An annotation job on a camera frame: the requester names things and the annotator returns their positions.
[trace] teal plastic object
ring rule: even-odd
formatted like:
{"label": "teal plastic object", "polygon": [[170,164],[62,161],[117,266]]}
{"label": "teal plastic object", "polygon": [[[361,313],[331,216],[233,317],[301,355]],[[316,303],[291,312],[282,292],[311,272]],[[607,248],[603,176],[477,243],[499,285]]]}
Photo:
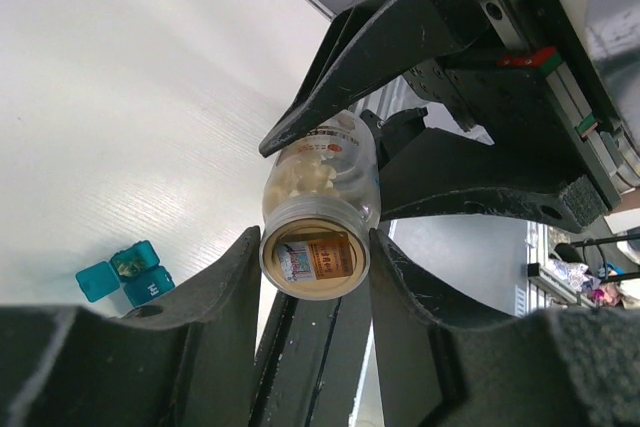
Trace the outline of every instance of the teal plastic object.
{"label": "teal plastic object", "polygon": [[135,279],[127,282],[124,286],[124,293],[127,294],[131,304],[138,307],[166,294],[175,286],[167,269],[159,265],[142,272]]}
{"label": "teal plastic object", "polygon": [[118,274],[109,262],[100,262],[81,270],[76,274],[76,280],[89,302],[100,300],[120,288]]}
{"label": "teal plastic object", "polygon": [[143,240],[111,257],[111,265],[121,282],[131,282],[142,272],[160,265],[160,258],[151,242]]}

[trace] clear plastic bottle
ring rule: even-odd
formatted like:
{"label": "clear plastic bottle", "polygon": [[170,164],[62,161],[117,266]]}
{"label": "clear plastic bottle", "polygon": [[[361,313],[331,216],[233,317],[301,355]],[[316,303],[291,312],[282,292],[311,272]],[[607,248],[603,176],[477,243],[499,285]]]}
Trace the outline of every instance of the clear plastic bottle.
{"label": "clear plastic bottle", "polygon": [[260,265],[280,290],[325,300],[369,270],[368,230],[380,221],[375,142],[342,111],[280,152],[262,201]]}

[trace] bottle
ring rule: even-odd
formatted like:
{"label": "bottle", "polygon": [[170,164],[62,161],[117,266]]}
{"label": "bottle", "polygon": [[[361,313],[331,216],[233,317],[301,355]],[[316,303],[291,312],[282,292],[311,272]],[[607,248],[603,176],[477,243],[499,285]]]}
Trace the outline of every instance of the bottle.
{"label": "bottle", "polygon": [[380,222],[371,131],[342,111],[285,147],[264,190],[260,266],[281,291],[335,299],[369,271],[369,229]]}

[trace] plastic bottle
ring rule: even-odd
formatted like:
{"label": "plastic bottle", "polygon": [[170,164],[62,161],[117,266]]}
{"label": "plastic bottle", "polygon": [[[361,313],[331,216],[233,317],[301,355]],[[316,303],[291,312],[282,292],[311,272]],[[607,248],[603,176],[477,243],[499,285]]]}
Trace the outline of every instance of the plastic bottle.
{"label": "plastic bottle", "polygon": [[380,221],[375,142],[342,111],[280,152],[262,199],[260,266],[289,295],[340,297],[369,271],[368,230]]}

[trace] table surface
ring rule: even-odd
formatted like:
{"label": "table surface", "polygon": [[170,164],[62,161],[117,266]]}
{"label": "table surface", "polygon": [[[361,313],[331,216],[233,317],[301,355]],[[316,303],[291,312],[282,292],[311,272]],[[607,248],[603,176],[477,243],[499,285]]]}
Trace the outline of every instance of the table surface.
{"label": "table surface", "polygon": [[142,239],[179,284],[262,223],[257,145],[322,14],[305,0],[0,6],[1,302],[87,304],[74,274]]}

